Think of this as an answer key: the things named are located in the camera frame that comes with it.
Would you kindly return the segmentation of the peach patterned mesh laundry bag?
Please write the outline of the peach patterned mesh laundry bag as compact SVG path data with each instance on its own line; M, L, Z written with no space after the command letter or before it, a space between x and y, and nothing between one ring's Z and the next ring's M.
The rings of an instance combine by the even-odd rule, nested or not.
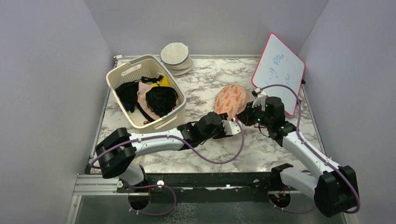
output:
M243 86L227 85L215 97L214 112L226 113L228 120L231 120L246 108L248 102L250 102L250 95Z

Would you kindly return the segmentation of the cream plastic laundry basket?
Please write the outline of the cream plastic laundry basket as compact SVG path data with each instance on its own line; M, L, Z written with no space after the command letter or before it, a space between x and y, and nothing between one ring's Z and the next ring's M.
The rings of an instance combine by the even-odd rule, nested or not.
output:
M125 61L108 72L106 81L136 132L166 131L184 123L185 95L153 55Z

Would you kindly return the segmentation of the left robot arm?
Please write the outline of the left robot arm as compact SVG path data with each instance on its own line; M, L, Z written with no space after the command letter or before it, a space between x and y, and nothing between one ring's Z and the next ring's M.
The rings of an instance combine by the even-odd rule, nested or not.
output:
M147 179L143 167L133 163L135 158L162 151L197 152L195 148L207 140L231 137L241 130L237 120L215 112L163 132L129 133L124 127L118 128L95 147L97 157L91 167L100 169L104 179L119 177L139 192L146 188Z

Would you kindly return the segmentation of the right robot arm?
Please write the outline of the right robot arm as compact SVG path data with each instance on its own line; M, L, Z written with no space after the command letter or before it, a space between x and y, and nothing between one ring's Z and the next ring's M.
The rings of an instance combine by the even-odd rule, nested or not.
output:
M297 157L310 172L303 173L289 164L276 167L269 178L272 188L295 188L310 197L326 217L360 210L356 172L325 156L303 137L298 127L286 121L279 97L268 97L263 105L250 102L237 118L246 126L266 127L269 137Z

